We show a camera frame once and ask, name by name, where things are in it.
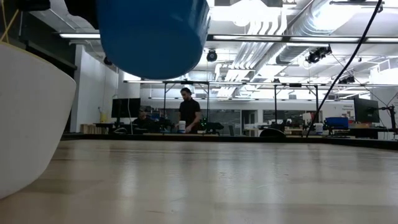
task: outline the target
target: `seated person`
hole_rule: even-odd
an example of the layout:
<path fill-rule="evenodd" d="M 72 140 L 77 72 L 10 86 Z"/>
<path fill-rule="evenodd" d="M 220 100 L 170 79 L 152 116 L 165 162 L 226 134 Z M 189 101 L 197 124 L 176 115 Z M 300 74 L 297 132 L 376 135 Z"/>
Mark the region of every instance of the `seated person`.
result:
<path fill-rule="evenodd" d="M 145 111 L 139 111 L 138 118 L 132 123 L 136 124 L 138 128 L 146 129 L 148 125 L 151 124 L 151 119 L 147 118 L 147 113 Z"/>

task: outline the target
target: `white curved object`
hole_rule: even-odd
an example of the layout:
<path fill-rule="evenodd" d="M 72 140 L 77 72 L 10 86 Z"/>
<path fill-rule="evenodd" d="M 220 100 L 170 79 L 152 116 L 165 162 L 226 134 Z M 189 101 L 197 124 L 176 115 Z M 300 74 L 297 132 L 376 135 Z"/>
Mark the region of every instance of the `white curved object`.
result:
<path fill-rule="evenodd" d="M 0 43 L 0 198 L 43 173 L 75 90 L 75 81 L 51 63 Z"/>

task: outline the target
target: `man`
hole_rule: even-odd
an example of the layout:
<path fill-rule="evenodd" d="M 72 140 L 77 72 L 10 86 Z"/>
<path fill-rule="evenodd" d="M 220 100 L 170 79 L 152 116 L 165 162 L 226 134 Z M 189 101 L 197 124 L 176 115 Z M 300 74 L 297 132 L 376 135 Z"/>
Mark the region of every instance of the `man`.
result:
<path fill-rule="evenodd" d="M 180 104 L 178 111 L 178 122 L 185 121 L 185 133 L 197 133 L 200 122 L 200 105 L 192 99 L 192 92 L 188 88 L 181 90 L 184 101 Z"/>
<path fill-rule="evenodd" d="M 133 124 L 136 124 L 138 128 L 145 128 L 146 125 L 150 123 L 150 119 L 147 118 L 147 113 L 145 111 L 139 111 L 138 118 L 135 119 Z"/>

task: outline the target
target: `computer monitor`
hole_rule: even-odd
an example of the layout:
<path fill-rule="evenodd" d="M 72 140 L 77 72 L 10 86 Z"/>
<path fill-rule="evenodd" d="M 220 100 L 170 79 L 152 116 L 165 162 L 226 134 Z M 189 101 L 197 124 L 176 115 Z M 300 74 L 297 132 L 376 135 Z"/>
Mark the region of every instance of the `computer monitor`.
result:
<path fill-rule="evenodd" d="M 140 98 L 114 99 L 112 102 L 112 118 L 137 118 L 140 107 Z"/>
<path fill-rule="evenodd" d="M 355 120 L 362 123 L 379 123 L 379 102 L 375 100 L 354 99 Z"/>

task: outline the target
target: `blue cylinder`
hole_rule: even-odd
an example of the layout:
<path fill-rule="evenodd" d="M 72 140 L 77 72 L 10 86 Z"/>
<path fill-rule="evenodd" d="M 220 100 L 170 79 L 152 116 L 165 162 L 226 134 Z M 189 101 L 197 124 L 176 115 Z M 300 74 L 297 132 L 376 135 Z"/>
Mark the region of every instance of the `blue cylinder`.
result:
<path fill-rule="evenodd" d="M 101 42 L 121 70 L 168 79 L 199 62 L 210 23 L 206 0 L 97 0 Z"/>

